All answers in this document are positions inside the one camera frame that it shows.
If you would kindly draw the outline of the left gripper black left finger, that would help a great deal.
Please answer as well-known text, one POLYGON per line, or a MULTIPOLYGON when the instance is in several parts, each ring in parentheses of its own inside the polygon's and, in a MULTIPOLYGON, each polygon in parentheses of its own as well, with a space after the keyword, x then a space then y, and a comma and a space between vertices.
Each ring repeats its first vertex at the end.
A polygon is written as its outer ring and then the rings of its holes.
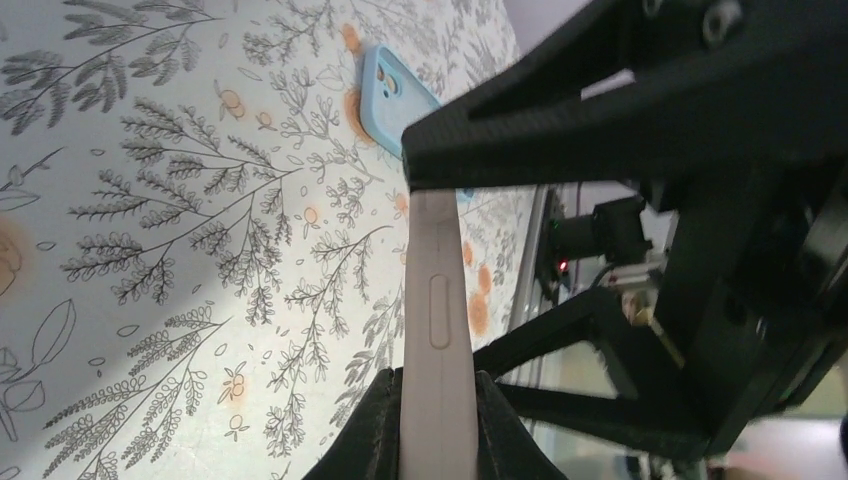
POLYGON ((397 480, 403 370, 374 377, 330 448, 305 480, 397 480))

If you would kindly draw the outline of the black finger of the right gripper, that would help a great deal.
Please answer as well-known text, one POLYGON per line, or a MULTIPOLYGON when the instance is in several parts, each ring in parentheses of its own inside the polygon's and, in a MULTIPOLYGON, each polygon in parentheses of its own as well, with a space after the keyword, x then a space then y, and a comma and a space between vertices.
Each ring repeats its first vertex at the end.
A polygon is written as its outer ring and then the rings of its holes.
POLYGON ((592 1, 406 129, 412 190, 703 171, 847 153, 843 1, 592 1))

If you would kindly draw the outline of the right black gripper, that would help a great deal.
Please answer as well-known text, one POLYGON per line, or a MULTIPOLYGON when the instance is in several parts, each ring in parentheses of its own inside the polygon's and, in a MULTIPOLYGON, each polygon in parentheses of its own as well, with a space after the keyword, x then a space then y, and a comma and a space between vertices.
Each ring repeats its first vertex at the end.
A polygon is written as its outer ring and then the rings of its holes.
POLYGON ((542 359, 553 373, 542 386, 499 386, 521 417, 698 460, 800 404, 846 349, 847 160, 654 167, 640 190, 678 218, 655 316, 683 367, 603 287, 480 348, 474 363, 499 378, 542 359))

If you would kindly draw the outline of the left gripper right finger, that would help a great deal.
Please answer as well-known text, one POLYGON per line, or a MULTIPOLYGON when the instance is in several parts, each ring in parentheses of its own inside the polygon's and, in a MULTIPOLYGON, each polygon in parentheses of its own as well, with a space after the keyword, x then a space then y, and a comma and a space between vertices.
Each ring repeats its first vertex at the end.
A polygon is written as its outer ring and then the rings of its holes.
POLYGON ((478 415, 478 478, 483 480, 566 480, 519 419, 496 383, 475 373, 478 415))

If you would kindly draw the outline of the black phone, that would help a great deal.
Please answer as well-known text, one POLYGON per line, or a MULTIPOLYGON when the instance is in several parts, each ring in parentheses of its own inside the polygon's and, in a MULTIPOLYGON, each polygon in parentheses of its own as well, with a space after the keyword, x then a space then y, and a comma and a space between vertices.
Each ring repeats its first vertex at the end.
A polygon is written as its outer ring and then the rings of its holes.
POLYGON ((456 195, 409 201, 400 408, 402 479, 475 479, 478 420, 456 195))

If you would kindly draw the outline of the light blue phone case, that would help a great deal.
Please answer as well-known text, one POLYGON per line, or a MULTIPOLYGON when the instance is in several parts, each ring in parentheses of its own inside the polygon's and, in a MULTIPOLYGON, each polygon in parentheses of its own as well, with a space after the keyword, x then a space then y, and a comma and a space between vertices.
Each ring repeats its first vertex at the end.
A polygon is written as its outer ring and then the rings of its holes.
POLYGON ((442 106, 406 63, 382 44, 365 50, 360 91, 364 131, 397 160, 402 159, 405 129, 442 106))

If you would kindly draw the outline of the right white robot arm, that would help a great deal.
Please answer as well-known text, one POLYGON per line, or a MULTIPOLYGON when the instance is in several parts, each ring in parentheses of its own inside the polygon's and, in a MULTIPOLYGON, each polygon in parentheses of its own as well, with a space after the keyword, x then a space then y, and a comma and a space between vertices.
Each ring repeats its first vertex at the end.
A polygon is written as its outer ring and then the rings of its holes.
POLYGON ((618 396, 503 386, 520 416, 698 460, 800 405, 846 352, 843 1, 592 1, 402 140, 413 190, 635 190, 555 221, 556 258, 641 263, 641 212, 677 215, 665 264, 648 275, 670 345, 592 285, 474 360, 500 376, 590 341, 618 396))

